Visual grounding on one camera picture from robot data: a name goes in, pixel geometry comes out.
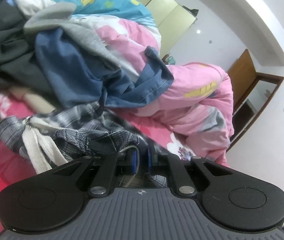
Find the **beige rolled garment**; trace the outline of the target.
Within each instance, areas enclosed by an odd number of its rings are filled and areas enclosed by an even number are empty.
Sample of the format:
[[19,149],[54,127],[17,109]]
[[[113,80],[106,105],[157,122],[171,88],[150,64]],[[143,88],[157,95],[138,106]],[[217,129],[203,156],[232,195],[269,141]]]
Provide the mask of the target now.
[[23,101],[35,113],[49,114],[56,110],[51,103],[45,98],[36,94],[29,88],[12,86],[9,88],[10,93],[18,100]]

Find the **brown wooden door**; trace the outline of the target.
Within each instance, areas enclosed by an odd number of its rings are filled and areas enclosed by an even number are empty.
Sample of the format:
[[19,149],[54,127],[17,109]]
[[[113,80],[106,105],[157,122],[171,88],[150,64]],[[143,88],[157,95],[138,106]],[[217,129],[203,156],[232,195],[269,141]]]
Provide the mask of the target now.
[[258,72],[247,49],[227,73],[234,97],[234,135],[230,138],[230,146],[233,147],[265,110],[284,77]]

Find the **pink floral bed sheet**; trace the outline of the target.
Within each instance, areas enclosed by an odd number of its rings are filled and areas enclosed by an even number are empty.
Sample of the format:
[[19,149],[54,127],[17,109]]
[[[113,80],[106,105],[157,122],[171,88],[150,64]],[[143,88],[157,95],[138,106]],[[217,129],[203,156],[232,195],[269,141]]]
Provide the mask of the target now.
[[[16,115],[24,118],[32,115],[33,112],[28,106],[18,101],[15,97],[0,92],[0,117],[5,118]],[[139,129],[144,135],[167,148],[171,153],[180,156],[181,159],[188,160],[195,153],[191,150],[185,139],[181,135],[175,135],[162,124],[150,119],[131,115],[122,115],[133,126]],[[0,191],[8,185],[33,176],[35,171],[31,164],[23,157],[10,151],[2,142],[0,142]]]

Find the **dark bag atop wardrobe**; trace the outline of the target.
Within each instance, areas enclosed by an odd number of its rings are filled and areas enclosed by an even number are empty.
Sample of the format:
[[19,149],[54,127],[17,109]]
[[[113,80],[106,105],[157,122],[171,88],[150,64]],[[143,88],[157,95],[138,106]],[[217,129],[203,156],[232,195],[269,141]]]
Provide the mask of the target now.
[[187,10],[191,15],[193,15],[194,17],[197,17],[198,13],[199,13],[199,9],[190,9],[187,6],[183,5],[182,6],[185,10]]

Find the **black white plaid garment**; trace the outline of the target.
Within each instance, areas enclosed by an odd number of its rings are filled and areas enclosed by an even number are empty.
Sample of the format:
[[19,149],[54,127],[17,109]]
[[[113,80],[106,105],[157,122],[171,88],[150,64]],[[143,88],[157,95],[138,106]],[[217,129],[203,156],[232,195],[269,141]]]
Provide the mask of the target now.
[[150,175],[142,170],[142,156],[147,148],[154,145],[159,153],[163,147],[98,103],[24,119],[7,117],[0,121],[0,140],[30,161],[37,174],[85,155],[103,156],[137,150],[137,174],[120,178],[120,186],[167,186],[164,176]]

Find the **navy blue garment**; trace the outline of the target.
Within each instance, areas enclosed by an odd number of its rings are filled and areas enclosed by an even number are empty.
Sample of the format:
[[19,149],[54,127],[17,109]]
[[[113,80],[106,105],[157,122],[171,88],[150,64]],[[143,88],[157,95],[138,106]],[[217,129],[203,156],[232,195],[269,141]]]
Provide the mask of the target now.
[[174,77],[147,47],[147,62],[133,81],[124,70],[80,48],[62,28],[37,34],[38,64],[64,107],[98,101],[110,108],[140,108],[166,92]]

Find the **light grey garment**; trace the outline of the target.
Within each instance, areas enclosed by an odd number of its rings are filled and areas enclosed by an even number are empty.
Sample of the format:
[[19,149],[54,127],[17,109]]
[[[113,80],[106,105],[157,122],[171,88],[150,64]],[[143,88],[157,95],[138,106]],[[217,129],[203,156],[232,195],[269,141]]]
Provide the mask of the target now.
[[98,56],[111,70],[122,69],[131,81],[137,82],[138,72],[123,56],[106,44],[86,21],[71,17],[76,5],[58,2],[35,13],[24,25],[26,38],[33,40],[44,30],[61,27],[64,32],[90,55]]

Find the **blue cartoon quilt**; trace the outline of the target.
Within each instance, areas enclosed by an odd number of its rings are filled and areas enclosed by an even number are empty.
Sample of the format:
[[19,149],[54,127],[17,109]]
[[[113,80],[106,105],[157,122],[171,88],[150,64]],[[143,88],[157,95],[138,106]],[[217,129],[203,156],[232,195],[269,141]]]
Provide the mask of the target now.
[[75,15],[112,15],[138,24],[155,27],[150,11],[139,0],[52,0],[76,5]]

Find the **pink cartoon quilt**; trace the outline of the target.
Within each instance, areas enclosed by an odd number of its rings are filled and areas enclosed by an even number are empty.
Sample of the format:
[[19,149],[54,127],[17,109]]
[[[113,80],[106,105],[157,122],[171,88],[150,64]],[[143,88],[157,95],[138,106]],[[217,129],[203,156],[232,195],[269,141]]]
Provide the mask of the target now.
[[[141,73],[145,49],[160,51],[155,27],[117,17],[104,18],[95,30],[109,49]],[[219,66],[191,62],[170,64],[174,81],[149,105],[117,109],[116,113],[181,159],[197,155],[226,165],[226,151],[234,133],[233,91],[228,74]]]

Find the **dark grey garment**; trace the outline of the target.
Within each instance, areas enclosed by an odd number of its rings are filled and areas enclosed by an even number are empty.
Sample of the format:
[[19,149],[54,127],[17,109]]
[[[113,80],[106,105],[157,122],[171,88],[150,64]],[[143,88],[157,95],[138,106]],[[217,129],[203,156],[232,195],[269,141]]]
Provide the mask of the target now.
[[0,89],[30,88],[56,108],[62,105],[37,63],[34,46],[25,39],[26,18],[7,0],[0,0]]

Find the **pale yellow wardrobe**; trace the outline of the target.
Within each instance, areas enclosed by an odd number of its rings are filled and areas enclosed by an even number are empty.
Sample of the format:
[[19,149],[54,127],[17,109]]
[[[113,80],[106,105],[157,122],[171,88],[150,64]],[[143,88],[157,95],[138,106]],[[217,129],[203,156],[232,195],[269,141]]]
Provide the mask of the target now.
[[164,57],[197,18],[175,0],[140,1],[155,20],[161,35],[160,57]]

